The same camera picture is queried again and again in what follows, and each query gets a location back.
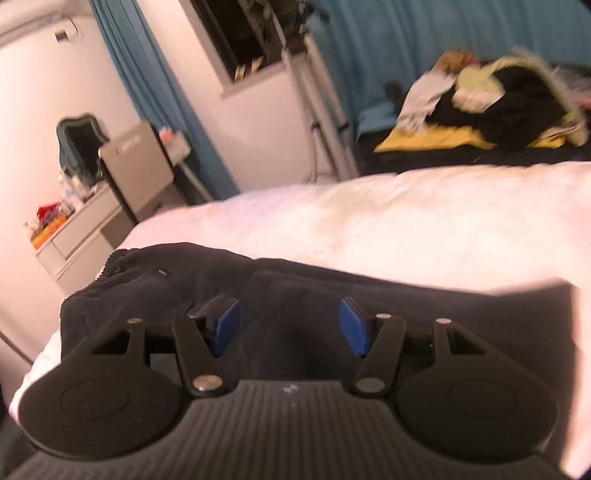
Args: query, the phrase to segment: drawer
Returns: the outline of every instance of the drawer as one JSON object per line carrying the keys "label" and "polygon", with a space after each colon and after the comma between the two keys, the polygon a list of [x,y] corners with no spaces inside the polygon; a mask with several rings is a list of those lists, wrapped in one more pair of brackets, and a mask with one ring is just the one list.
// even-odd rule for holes
{"label": "drawer", "polygon": [[67,260],[53,244],[53,242],[46,243],[39,253],[37,254],[39,263],[43,265],[46,272],[51,276],[56,275],[59,271],[64,268]]}
{"label": "drawer", "polygon": [[111,189],[99,192],[62,227],[53,238],[53,244],[68,258],[118,207],[119,202]]}
{"label": "drawer", "polygon": [[76,256],[57,279],[57,284],[68,296],[87,287],[105,266],[111,253],[113,247],[108,240],[103,235],[96,235],[76,252]]}

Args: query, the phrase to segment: white bedsheet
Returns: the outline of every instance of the white bedsheet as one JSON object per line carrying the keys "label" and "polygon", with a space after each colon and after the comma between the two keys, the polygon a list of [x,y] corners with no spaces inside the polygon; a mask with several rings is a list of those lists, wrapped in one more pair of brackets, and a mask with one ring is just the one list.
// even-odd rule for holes
{"label": "white bedsheet", "polygon": [[[591,463],[591,164],[450,167],[293,186],[174,210],[121,248],[192,242],[422,286],[500,293],[562,278],[580,349],[562,467]],[[59,362],[56,333],[15,395]]]}

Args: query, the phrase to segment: window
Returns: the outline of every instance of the window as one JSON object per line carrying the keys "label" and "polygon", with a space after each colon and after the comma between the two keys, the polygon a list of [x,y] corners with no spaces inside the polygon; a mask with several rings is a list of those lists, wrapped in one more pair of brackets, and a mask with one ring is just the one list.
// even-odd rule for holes
{"label": "window", "polygon": [[[272,21],[256,0],[190,0],[231,79],[241,79],[281,60]],[[283,20],[297,11],[296,0],[272,0]]]}

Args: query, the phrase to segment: teal curtain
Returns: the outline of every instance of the teal curtain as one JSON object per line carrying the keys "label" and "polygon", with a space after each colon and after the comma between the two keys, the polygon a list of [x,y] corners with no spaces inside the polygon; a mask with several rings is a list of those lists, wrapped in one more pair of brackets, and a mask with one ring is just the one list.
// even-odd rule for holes
{"label": "teal curtain", "polygon": [[111,59],[139,115],[157,128],[168,126],[185,133],[193,148],[186,163],[215,198],[236,195],[238,189],[160,52],[135,0],[90,0],[90,4]]}
{"label": "teal curtain", "polygon": [[445,50],[494,59],[524,46],[549,62],[591,66],[591,12],[579,0],[316,0],[328,25],[310,21],[339,97],[355,123],[405,88]]}

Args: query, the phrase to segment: red object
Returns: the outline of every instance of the red object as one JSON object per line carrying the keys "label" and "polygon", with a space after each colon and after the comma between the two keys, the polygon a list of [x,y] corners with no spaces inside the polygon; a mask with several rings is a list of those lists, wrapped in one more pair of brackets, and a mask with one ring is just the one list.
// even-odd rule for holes
{"label": "red object", "polygon": [[172,129],[167,127],[161,128],[158,135],[160,136],[160,141],[162,143],[166,143],[174,138],[174,132],[172,131]]}
{"label": "red object", "polygon": [[37,209],[37,219],[43,220],[48,213],[53,213],[59,206],[59,203],[52,203],[50,205],[42,205]]}

